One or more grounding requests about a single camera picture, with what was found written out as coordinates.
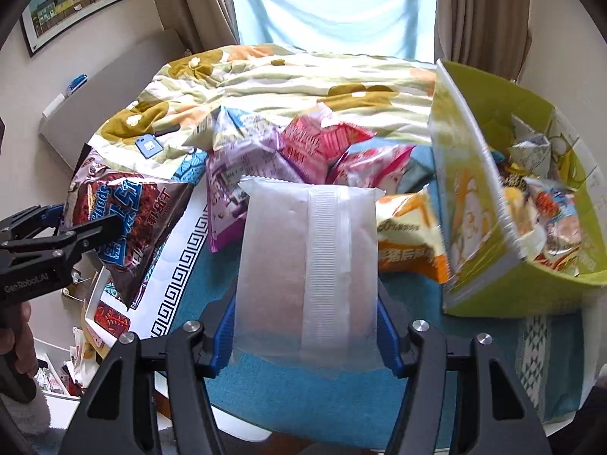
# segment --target headboard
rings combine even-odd
[[[130,104],[165,63],[184,51],[172,29],[147,38],[89,77],[40,126],[40,134],[74,169],[83,145],[105,120]]]

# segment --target human hand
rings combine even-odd
[[[14,308],[14,312],[20,313],[21,334],[15,343],[12,330],[0,329],[0,355],[7,354],[14,347],[14,352],[17,355],[14,369],[19,373],[26,373],[29,378],[33,378],[38,372],[38,359],[34,350],[34,336],[27,324],[30,321],[31,304],[28,301],[21,303],[20,307]]]

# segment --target purple snack bag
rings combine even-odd
[[[283,147],[276,130],[226,145],[206,159],[211,252],[242,237],[249,197],[238,186],[242,176],[263,176],[293,183],[301,177],[278,152]]]

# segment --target storage box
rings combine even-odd
[[[549,138],[561,179],[576,189],[584,234],[576,277],[526,259],[489,150],[508,155],[512,114]],[[503,78],[439,61],[429,127],[453,271],[444,311],[514,318],[564,313],[594,300],[607,283],[607,183],[564,115]]]

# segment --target blue tablecloth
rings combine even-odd
[[[436,183],[430,188],[436,202]],[[204,244],[172,329],[196,319],[209,302],[223,295],[237,275],[240,254],[240,244],[216,254]],[[412,273],[380,277],[388,293],[404,302],[415,318],[462,337],[490,333],[517,366],[542,420],[578,408],[584,364],[581,313],[535,320],[450,317],[441,312],[441,289],[435,282]],[[216,379],[206,381],[215,406],[262,428],[378,449],[385,448],[390,437],[405,385],[406,381],[397,380],[387,369],[341,373],[334,379],[246,354]],[[449,373],[437,448],[446,448],[450,442],[455,389],[456,373]]]

